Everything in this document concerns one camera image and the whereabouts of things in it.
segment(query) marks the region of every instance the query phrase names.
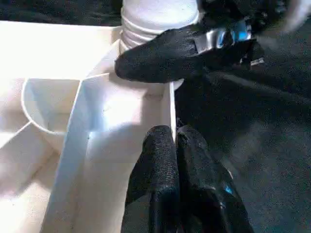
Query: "black cloth background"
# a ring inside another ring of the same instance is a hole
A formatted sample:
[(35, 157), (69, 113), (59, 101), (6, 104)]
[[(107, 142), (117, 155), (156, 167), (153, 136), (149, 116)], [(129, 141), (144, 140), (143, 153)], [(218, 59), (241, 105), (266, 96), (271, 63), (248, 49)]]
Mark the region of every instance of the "black cloth background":
[[(262, 43), (261, 72), (311, 80), (310, 32), (309, 20), (275, 43)], [(256, 233), (311, 232), (310, 106), (204, 78), (186, 81), (175, 104), (178, 124), (196, 128), (232, 172)]]
[(122, 0), (3, 0), (0, 20), (119, 26), (121, 6)]

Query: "white plastic surface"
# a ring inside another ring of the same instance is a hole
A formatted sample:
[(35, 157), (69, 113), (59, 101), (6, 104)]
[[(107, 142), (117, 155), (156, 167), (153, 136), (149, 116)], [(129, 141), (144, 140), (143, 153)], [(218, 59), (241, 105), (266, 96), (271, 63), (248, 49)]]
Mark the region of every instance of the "white plastic surface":
[(113, 73), (120, 28), (0, 22), (0, 30), (0, 232), (120, 231), (146, 132), (166, 124), (175, 136), (173, 84)]
[(42, 232), (120, 232), (128, 179), (143, 139), (161, 124), (175, 135), (174, 115), (172, 83), (129, 82), (114, 73), (84, 80)]

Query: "white plastic cup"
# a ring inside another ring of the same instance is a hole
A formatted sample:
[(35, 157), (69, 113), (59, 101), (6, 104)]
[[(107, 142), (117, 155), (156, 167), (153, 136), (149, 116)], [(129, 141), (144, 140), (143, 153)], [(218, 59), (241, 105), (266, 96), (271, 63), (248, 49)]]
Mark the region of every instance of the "white plastic cup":
[(121, 41), (131, 49), (165, 30), (196, 23), (199, 10), (197, 0), (124, 0), (121, 16)]
[(198, 15), (197, 0), (123, 0), (122, 17), (149, 30), (181, 28)]
[(28, 79), (21, 102), (26, 117), (58, 152), (62, 151), (67, 123), (79, 80)]

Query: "dark fabric surface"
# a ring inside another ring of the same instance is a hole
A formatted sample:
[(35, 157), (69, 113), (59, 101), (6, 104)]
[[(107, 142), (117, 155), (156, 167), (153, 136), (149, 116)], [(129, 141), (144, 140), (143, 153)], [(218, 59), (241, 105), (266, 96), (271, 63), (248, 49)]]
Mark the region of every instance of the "dark fabric surface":
[[(261, 72), (309, 82), (310, 26), (308, 21), (273, 43), (264, 41)], [(202, 77), (186, 81), (175, 103), (179, 125), (197, 129), (210, 153), (232, 172), (256, 233), (311, 232), (310, 105)]]
[(121, 6), (122, 0), (4, 0), (0, 20), (119, 26)]
[(179, 179), (176, 148), (168, 126), (147, 133), (131, 173), (122, 233), (176, 233)]

